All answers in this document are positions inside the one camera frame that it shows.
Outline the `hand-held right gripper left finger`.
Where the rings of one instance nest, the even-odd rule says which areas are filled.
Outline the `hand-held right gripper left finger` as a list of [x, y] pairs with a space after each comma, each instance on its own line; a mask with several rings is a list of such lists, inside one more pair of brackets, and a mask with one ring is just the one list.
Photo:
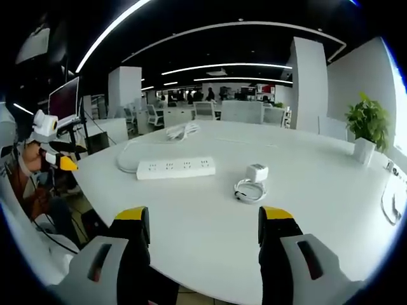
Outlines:
[[149, 210], [120, 212], [70, 262], [50, 287], [62, 304], [176, 304], [179, 285], [151, 267]]

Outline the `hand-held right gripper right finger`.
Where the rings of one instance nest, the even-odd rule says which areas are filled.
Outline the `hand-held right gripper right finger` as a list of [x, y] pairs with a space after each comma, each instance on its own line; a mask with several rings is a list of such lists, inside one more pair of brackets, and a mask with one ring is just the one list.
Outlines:
[[364, 285], [350, 280], [338, 256], [283, 209], [259, 208], [258, 244], [262, 304], [346, 304]]

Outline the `person's left hand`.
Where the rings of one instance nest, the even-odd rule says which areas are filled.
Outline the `person's left hand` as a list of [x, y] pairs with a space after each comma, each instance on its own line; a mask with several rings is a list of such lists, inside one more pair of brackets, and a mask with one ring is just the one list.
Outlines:
[[36, 141], [27, 144], [20, 153], [18, 163], [25, 176], [30, 177], [33, 173], [40, 171], [42, 155], [40, 145]]

